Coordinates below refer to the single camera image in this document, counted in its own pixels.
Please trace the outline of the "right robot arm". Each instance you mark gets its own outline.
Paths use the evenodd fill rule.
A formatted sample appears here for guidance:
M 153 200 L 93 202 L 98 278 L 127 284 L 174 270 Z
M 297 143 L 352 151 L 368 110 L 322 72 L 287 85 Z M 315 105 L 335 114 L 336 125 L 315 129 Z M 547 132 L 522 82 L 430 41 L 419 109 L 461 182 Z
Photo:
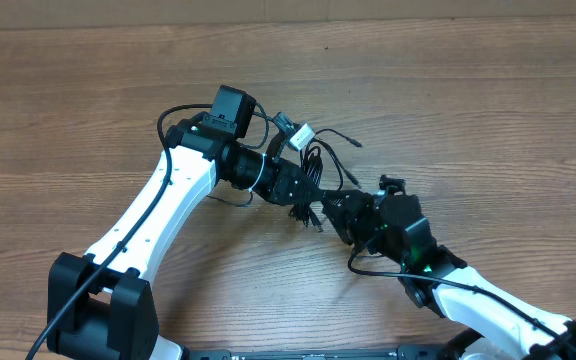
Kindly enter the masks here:
M 532 306 L 487 281 L 432 235 L 419 200 L 396 190 L 327 191 L 323 212 L 353 252 L 378 253 L 418 307 L 467 327 L 516 359 L 576 359 L 576 320 Z

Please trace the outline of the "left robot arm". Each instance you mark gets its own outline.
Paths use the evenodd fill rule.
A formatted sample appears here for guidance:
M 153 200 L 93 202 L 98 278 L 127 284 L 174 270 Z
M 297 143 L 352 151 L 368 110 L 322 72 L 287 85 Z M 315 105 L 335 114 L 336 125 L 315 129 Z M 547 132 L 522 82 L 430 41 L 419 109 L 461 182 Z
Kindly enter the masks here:
M 277 205 L 317 201 L 320 190 L 280 156 L 315 138 L 282 113 L 265 117 L 250 95 L 223 85 L 196 115 L 157 133 L 162 154 L 152 176 L 117 223 L 84 255 L 62 253 L 48 280 L 47 325 L 37 339 L 71 359 L 185 359 L 160 333 L 152 285 L 177 234 L 221 180 Z M 279 132 L 266 152 L 241 143 L 253 116 Z

